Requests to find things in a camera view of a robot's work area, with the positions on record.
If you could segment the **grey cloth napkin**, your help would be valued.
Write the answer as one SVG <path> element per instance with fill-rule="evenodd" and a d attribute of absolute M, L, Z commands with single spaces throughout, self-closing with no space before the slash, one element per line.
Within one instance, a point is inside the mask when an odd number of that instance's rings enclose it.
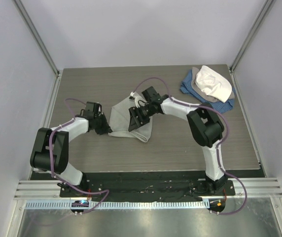
<path fill-rule="evenodd" d="M 113 132 L 108 133 L 108 135 L 119 138 L 136 138 L 146 143 L 149 141 L 152 133 L 152 117 L 148 124 L 129 132 L 129 108 L 134 105 L 134 102 L 131 101 L 128 96 L 118 104 L 112 106 L 108 124 Z"/>

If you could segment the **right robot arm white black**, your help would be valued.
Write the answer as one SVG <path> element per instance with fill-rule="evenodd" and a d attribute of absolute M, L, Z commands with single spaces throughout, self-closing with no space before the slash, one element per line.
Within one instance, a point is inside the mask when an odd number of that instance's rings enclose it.
<path fill-rule="evenodd" d="M 195 142 L 203 150 L 206 164 L 205 192 L 219 194 L 228 178 L 222 167 L 220 144 L 224 125 L 217 111 L 208 103 L 189 104 L 170 95 L 161 96 L 152 86 L 144 90 L 142 96 L 131 92 L 129 99 L 135 103 L 129 108 L 129 132 L 148 124 L 155 114 L 171 115 L 188 122 Z"/>

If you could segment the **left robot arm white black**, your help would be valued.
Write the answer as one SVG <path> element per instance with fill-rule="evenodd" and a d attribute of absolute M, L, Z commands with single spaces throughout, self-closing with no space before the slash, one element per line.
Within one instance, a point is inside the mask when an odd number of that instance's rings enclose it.
<path fill-rule="evenodd" d="M 71 187 L 77 197 L 85 196 L 89 190 L 87 178 L 69 162 L 69 143 L 91 130 L 98 135 L 112 132 L 102 105 L 95 102 L 86 102 L 78 115 L 73 115 L 63 124 L 40 128 L 31 153 L 31 167 L 50 173 L 53 178 Z"/>

